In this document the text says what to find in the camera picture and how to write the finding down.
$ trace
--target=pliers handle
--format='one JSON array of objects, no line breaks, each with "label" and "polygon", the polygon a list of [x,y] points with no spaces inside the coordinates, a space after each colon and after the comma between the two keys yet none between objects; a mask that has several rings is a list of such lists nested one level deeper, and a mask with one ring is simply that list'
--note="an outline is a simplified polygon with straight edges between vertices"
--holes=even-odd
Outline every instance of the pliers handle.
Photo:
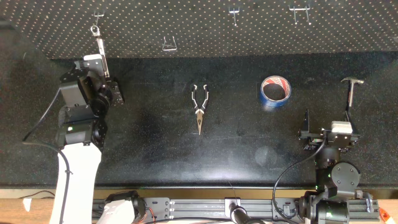
[{"label": "pliers handle", "polygon": [[202,114],[205,113],[207,104],[209,103],[209,91],[207,90],[207,85],[203,86],[203,89],[205,90],[205,94],[206,94],[206,99],[203,102],[203,104],[201,105],[201,107],[199,108],[197,100],[196,100],[196,95],[197,95],[197,89],[198,87],[196,85],[194,85],[194,89],[192,90],[192,101],[193,101],[193,106],[194,106],[194,110],[195,110],[195,114],[201,112]]}]

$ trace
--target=black table surface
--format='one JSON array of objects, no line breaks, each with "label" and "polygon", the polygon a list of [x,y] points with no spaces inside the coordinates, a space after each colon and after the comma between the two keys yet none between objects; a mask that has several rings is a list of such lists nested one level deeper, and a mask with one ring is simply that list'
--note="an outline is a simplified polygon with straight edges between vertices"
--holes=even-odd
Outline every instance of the black table surface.
[{"label": "black table surface", "polygon": [[[224,58],[109,59],[123,88],[125,104],[109,110],[108,135],[96,186],[272,187],[280,173],[310,155],[297,139],[304,112],[310,129],[320,132],[342,121],[348,83],[355,86],[352,117],[359,144],[342,154],[361,171],[362,188],[398,187],[398,54],[270,55]],[[54,187],[58,159],[46,148],[24,146],[21,139],[40,118],[72,60],[3,60],[0,119],[0,187]],[[286,105],[264,111],[259,86],[268,76],[290,82]],[[208,85],[209,104],[198,135],[191,101],[193,84]],[[57,100],[32,139],[54,142]],[[315,166],[292,169],[285,188],[315,186]]]}]

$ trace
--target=orange object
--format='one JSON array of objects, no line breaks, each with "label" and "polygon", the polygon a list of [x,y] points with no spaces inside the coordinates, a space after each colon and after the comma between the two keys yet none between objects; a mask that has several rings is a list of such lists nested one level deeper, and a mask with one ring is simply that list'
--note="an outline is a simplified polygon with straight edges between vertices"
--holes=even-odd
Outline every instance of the orange object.
[{"label": "orange object", "polygon": [[391,216],[382,208],[379,208],[379,213],[381,219],[386,223],[386,224],[395,224],[395,221],[391,218]]}]

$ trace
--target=roll of tape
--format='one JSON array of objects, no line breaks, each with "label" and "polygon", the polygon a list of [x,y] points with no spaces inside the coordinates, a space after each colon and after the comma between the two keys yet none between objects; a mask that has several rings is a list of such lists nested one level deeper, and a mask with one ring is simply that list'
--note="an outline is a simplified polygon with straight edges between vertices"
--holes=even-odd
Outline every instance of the roll of tape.
[{"label": "roll of tape", "polygon": [[[284,91],[285,91],[285,98],[281,100],[273,100],[270,99],[266,94],[264,93],[264,87],[268,84],[277,84],[280,85]],[[292,93],[292,88],[290,87],[290,83],[283,77],[273,75],[271,77],[266,78],[260,88],[260,100],[262,102],[263,106],[270,106],[270,107],[279,107],[284,105],[287,100],[290,97],[290,94]]]}]

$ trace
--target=pegboard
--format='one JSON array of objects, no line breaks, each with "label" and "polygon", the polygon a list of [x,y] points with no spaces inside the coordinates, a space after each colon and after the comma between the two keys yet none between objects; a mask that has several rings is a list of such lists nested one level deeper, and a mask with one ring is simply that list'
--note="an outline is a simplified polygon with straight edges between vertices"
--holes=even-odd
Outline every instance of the pegboard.
[{"label": "pegboard", "polygon": [[[297,11],[297,24],[290,7]],[[239,9],[234,16],[229,9]],[[398,50],[398,2],[311,0],[1,0],[1,14],[48,58],[222,57]],[[178,49],[164,52],[164,38]]]}]

